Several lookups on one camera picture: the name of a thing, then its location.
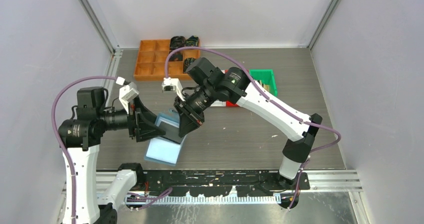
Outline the dark grey credit card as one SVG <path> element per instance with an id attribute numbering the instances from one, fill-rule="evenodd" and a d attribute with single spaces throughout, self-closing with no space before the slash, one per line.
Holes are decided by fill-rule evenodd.
<path id="1" fill-rule="evenodd" d="M 165 134 L 161 138 L 179 145 L 184 142 L 185 137 L 179 136 L 179 128 L 177 126 L 161 122 L 159 128 L 165 131 Z"/>

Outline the blue leather card holder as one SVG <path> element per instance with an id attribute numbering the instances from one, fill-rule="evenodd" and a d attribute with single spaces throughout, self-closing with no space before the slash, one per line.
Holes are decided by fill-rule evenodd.
<path id="1" fill-rule="evenodd" d="M 174 109 L 169 109 L 168 112 L 159 113 L 155 124 L 159 127 L 161 123 L 168 123 L 169 125 L 179 127 L 178 112 Z M 144 160 L 174 167 L 180 157 L 184 141 L 181 144 L 177 144 L 161 138 L 161 136 L 155 137 L 147 145 Z"/>

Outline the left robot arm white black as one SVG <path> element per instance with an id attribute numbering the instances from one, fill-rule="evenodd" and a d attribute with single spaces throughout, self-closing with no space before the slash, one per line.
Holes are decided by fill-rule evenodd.
<path id="1" fill-rule="evenodd" d="M 97 160 L 101 138 L 107 131 L 127 130 L 137 142 L 165 135 L 156 126 L 156 115 L 141 102 L 133 85 L 121 88 L 123 109 L 106 107 L 108 91 L 99 86 L 78 90 L 73 116 L 58 128 L 65 151 L 65 224 L 115 224 L 118 210 L 125 205 L 131 189 L 141 190 L 146 177 L 141 164 L 123 163 L 102 195 L 97 192 Z"/>

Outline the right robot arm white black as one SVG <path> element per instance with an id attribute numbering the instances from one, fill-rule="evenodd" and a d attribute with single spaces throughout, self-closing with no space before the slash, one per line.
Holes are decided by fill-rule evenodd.
<path id="1" fill-rule="evenodd" d="M 317 113 L 307 115 L 297 112 L 266 92 L 256 80 L 249 78 L 238 67 L 223 72 L 207 58 L 201 57 L 186 71 L 197 85 L 192 94 L 188 95 L 182 90 L 174 100 L 173 106 L 179 114 L 179 136 L 198 129 L 205 121 L 204 110 L 215 101 L 230 102 L 245 108 L 286 135 L 287 142 L 282 150 L 277 182 L 281 188 L 291 189 L 297 183 L 301 165 L 312 150 L 318 125 L 323 118 Z"/>

